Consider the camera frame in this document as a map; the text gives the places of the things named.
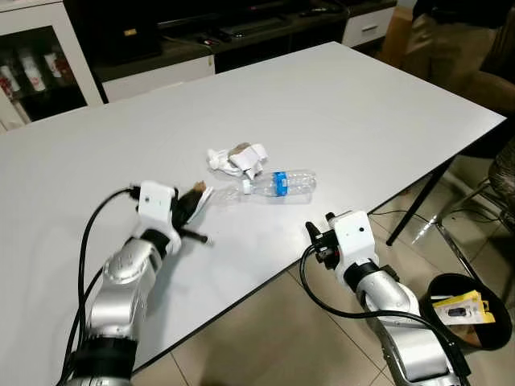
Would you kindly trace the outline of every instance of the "table leg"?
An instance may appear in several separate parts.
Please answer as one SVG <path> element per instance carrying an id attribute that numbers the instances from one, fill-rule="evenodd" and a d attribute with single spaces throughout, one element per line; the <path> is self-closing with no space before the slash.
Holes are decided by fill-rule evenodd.
<path id="1" fill-rule="evenodd" d="M 408 209 L 408 212 L 402 217 L 401 222 L 398 224 L 398 226 L 393 230 L 392 235 L 389 237 L 389 239 L 386 241 L 386 245 L 391 246 L 393 242 L 397 239 L 397 236 L 399 236 L 399 233 L 402 232 L 402 229 L 408 224 L 408 221 L 411 220 L 411 217 L 415 214 L 415 212 L 418 210 L 420 205 L 424 202 L 426 197 L 431 193 L 433 188 L 435 187 L 436 183 L 440 180 L 440 178 L 443 176 L 443 173 L 445 173 L 445 170 L 451 165 L 451 162 L 454 158 L 451 158 L 444 162 L 442 165 L 438 166 L 436 169 L 434 169 L 431 172 L 431 178 L 429 181 L 427 181 L 426 186 L 422 189 L 422 191 L 418 194 L 415 201 L 411 204 L 410 209 Z"/>

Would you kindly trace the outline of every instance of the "yellow package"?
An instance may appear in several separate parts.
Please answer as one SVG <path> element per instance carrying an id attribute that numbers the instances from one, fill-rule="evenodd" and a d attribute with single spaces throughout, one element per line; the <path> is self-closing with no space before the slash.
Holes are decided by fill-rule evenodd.
<path id="1" fill-rule="evenodd" d="M 475 290 L 433 303 L 433 307 L 442 323 L 447 326 L 494 323 L 496 321 L 492 313 L 488 312 L 488 302 L 484 302 L 481 294 Z"/>

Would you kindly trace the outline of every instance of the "trash bin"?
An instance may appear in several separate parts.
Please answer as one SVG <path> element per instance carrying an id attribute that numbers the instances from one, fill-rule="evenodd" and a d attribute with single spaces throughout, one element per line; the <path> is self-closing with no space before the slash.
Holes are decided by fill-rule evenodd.
<path id="1" fill-rule="evenodd" d="M 474 325 L 480 345 L 467 342 L 449 330 L 433 308 L 433 302 L 436 301 L 431 301 L 431 296 L 458 296 L 473 290 L 481 293 L 482 300 L 488 301 L 489 311 L 496 319 L 494 323 Z M 512 322 L 504 303 L 484 284 L 458 273 L 445 273 L 433 279 L 427 293 L 420 299 L 420 313 L 425 319 L 447 333 L 450 339 L 455 340 L 465 353 L 477 350 L 496 350 L 503 347 L 512 335 Z"/>

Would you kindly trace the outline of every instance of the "bottle in cabinet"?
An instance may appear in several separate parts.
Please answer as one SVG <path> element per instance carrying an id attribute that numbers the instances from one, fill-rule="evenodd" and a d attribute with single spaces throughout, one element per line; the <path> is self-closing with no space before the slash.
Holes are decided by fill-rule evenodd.
<path id="1" fill-rule="evenodd" d="M 42 92 L 47 89 L 47 85 L 43 80 L 43 74 L 39 70 L 36 58 L 31 50 L 23 48 L 19 51 L 19 61 L 22 64 L 23 71 L 31 82 L 31 86 L 36 92 Z"/>
<path id="2" fill-rule="evenodd" d="M 59 69 L 57 68 L 57 54 L 52 50 L 50 52 L 47 52 L 43 55 L 45 59 L 45 63 L 48 66 L 48 69 L 50 70 L 50 73 L 52 74 L 54 81 L 59 85 L 63 86 L 66 84 L 63 75 L 60 73 Z"/>
<path id="3" fill-rule="evenodd" d="M 52 47 L 52 52 L 56 58 L 56 68 L 61 74 L 66 84 L 75 83 L 75 77 L 73 76 L 73 71 L 70 68 L 70 64 L 66 60 L 66 56 L 64 56 L 63 50 L 61 49 L 59 44 L 56 44 Z"/>
<path id="4" fill-rule="evenodd" d="M 0 85 L 9 99 L 23 96 L 23 79 L 18 63 L 11 52 L 0 52 Z"/>

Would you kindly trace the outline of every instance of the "floor tile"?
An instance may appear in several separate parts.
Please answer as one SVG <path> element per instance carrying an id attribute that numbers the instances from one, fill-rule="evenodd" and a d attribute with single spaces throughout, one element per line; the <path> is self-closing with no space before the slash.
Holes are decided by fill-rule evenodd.
<path id="1" fill-rule="evenodd" d="M 515 380 L 515 334 L 506 346 L 496 351 L 477 351 L 467 355 L 472 374 L 471 386 L 513 386 Z"/>
<path id="2" fill-rule="evenodd" d="M 508 310 L 509 317 L 512 319 L 512 325 L 515 327 L 515 306 Z"/>
<path id="3" fill-rule="evenodd" d="M 383 207 L 377 209 L 376 212 L 407 210 L 422 190 L 424 183 L 425 181 L 415 184 L 406 194 L 395 197 Z M 450 187 L 438 183 L 418 209 L 418 214 L 430 220 L 449 203 L 454 203 L 462 197 L 462 193 L 454 192 Z M 468 207 L 477 208 L 474 203 L 470 203 Z M 403 216 L 404 213 L 391 213 L 383 216 L 373 216 L 373 219 L 384 229 L 392 232 Z M 460 250 L 470 261 L 483 247 L 487 237 L 493 234 L 499 226 L 498 222 L 484 224 L 473 220 L 484 220 L 484 218 L 468 211 L 462 211 L 449 215 L 443 221 L 444 226 L 452 235 Z M 425 225 L 424 221 L 414 217 L 401 232 L 399 239 L 441 271 L 465 273 L 464 268 L 440 236 L 438 229 L 430 227 L 421 236 L 421 231 Z"/>
<path id="4" fill-rule="evenodd" d="M 170 354 L 138 372 L 131 382 L 133 386 L 187 386 Z"/>
<path id="5" fill-rule="evenodd" d="M 507 308 L 515 306 L 515 237 L 499 227 L 480 250 L 472 267 Z"/>
<path id="6" fill-rule="evenodd" d="M 173 353 L 190 386 L 368 386 L 379 373 L 287 273 Z"/>
<path id="7" fill-rule="evenodd" d="M 371 224 L 380 264 L 390 265 L 403 284 L 408 285 L 418 297 L 423 295 L 431 279 L 440 272 L 401 241 L 393 247 L 388 247 L 385 243 L 388 232 L 374 222 Z M 290 273 L 300 282 L 298 266 L 290 269 Z M 363 311 L 354 294 L 342 288 L 336 281 L 334 271 L 327 271 L 314 257 L 307 262 L 307 276 L 315 294 L 331 306 L 349 312 Z M 365 320 L 339 318 L 334 315 L 331 317 L 378 367 L 382 368 L 385 365 L 381 344 Z"/>
<path id="8" fill-rule="evenodd" d="M 388 365 L 385 365 L 385 366 L 383 367 L 383 369 L 381 370 L 381 373 L 382 373 L 386 378 L 388 378 L 388 380 L 389 380 L 391 383 L 393 383 L 392 373 L 391 373 L 391 371 L 389 370 Z"/>
<path id="9" fill-rule="evenodd" d="M 392 386 L 393 383 L 391 380 L 386 378 L 384 374 L 379 374 L 375 380 L 373 380 L 370 386 Z"/>

